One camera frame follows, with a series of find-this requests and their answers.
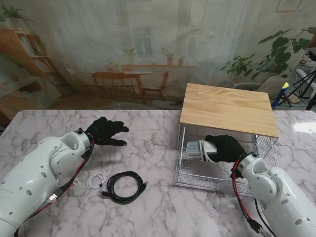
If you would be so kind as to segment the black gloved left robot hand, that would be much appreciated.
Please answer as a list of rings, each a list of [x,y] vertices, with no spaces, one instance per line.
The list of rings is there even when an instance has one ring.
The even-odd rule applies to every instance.
[[[127,146],[127,142],[117,140],[113,136],[128,131],[128,127],[122,121],[112,121],[106,117],[100,117],[87,128],[85,133],[92,136],[95,145]]]

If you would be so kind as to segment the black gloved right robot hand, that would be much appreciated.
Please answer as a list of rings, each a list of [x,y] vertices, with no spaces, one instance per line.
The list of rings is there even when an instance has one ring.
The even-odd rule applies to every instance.
[[[216,153],[208,156],[213,162],[236,162],[242,155],[246,154],[241,144],[232,136],[207,135],[205,141],[216,147]]]

